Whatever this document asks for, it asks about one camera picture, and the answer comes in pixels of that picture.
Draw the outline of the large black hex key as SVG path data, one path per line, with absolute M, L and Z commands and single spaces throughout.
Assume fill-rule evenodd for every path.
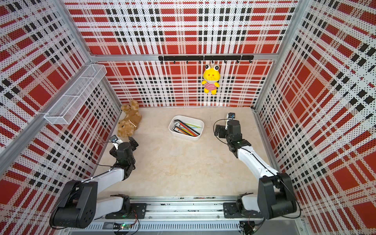
M 192 127 L 190 127 L 189 125 L 187 125 L 186 123 L 180 121 L 179 119 L 175 119 L 174 122 L 180 126 L 183 127 L 183 129 L 187 130 L 187 132 L 189 132 L 192 136 L 199 136 L 200 133 L 197 132 L 196 130 L 194 130 Z
M 179 126 L 177 126 L 177 127 L 179 127 Z M 181 128 L 181 129 L 184 129 L 185 131 L 187 131 L 187 132 L 189 132 L 187 129 L 185 129 L 185 128 L 182 128 L 182 127 L 179 127 L 179 128 Z M 173 128 L 172 128 L 173 129 Z M 191 133 L 191 137 L 196 137 L 196 136 L 194 136 L 192 133 Z

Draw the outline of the red sleeved hex key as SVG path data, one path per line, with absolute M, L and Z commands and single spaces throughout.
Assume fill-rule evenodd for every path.
M 196 132 L 195 130 L 193 130 L 191 127 L 189 127 L 188 125 L 184 124 L 183 122 L 180 122 L 181 126 L 183 126 L 185 129 L 187 129 L 190 133 L 192 133 L 194 136 L 199 136 L 200 134 L 198 132 Z

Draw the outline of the green sleeved hex key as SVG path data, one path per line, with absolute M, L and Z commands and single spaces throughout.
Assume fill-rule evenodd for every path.
M 191 128 L 202 128 L 201 126 L 198 126 L 198 125 L 194 125 L 194 124 L 190 124 L 190 123 L 187 123 L 187 125 Z

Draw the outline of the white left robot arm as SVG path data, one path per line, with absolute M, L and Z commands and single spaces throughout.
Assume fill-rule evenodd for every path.
M 116 162 L 104 173 L 82 181 L 71 180 L 65 184 L 50 216 L 49 226 L 52 229 L 83 229 L 93 220 L 111 213 L 125 216 L 132 213 L 127 195 L 117 194 L 98 199 L 100 192 L 126 180 L 136 168 L 133 152 L 139 144 L 134 138 L 129 137 L 127 142 L 123 142 L 113 135 L 110 143 L 113 145 L 110 155 Z

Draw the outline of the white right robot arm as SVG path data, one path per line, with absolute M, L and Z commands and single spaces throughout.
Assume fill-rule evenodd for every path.
M 214 124 L 214 136 L 226 144 L 230 152 L 243 162 L 258 180 L 257 194 L 244 194 L 240 197 L 240 208 L 258 211 L 264 219 L 287 217 L 299 210 L 292 180 L 286 173 L 266 163 L 243 138 L 240 122 L 226 118 L 225 125 Z

